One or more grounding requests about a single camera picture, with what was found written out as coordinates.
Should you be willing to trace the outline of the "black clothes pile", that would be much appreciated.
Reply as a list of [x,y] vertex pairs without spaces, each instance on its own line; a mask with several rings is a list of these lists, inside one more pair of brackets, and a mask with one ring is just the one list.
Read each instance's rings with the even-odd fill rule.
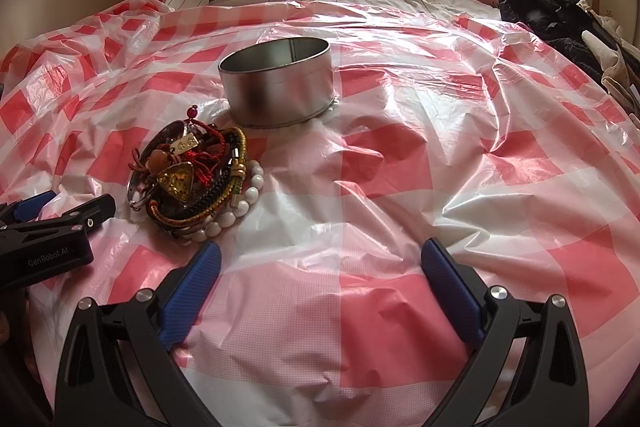
[[501,18],[522,23],[602,87],[627,113],[639,115],[639,49],[611,17],[586,0],[498,0]]

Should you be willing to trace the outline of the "red white checkered plastic sheet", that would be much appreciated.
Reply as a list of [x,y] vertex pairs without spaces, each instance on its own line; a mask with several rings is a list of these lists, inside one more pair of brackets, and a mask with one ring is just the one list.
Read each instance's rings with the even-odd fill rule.
[[466,360],[419,267],[435,236],[515,297],[565,296],[600,421],[639,363],[638,129],[518,26],[363,2],[129,0],[2,56],[2,198],[119,211],[91,265],[30,292],[46,394],[80,298],[126,300],[193,253],[129,209],[132,151],[190,106],[228,124],[219,62],[298,36],[329,41],[338,99],[248,132],[264,185],[175,353],[202,399],[227,426],[423,423]]

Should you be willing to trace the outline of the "round silver metal tin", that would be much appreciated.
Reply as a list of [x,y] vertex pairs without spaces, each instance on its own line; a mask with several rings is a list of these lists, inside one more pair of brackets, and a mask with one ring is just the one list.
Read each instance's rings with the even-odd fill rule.
[[330,44],[294,37],[256,43],[218,65],[233,119],[243,127],[300,124],[335,100]]

